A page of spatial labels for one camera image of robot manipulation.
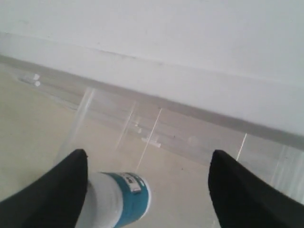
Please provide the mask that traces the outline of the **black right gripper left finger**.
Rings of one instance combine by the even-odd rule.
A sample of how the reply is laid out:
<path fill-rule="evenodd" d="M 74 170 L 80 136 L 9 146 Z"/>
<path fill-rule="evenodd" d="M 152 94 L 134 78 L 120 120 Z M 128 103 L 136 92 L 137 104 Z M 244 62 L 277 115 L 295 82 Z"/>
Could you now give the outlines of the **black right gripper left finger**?
<path fill-rule="evenodd" d="M 76 149 L 38 180 L 0 203 L 2 228 L 74 228 L 88 186 L 88 161 Z"/>

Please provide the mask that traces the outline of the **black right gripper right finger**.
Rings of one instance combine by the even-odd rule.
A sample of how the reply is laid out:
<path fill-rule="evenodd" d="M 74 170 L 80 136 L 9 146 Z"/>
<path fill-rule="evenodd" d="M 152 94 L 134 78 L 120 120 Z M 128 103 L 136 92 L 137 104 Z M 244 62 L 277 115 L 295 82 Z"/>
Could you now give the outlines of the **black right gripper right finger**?
<path fill-rule="evenodd" d="M 222 150 L 212 154 L 208 188 L 222 228 L 302 228 L 304 206 Z"/>

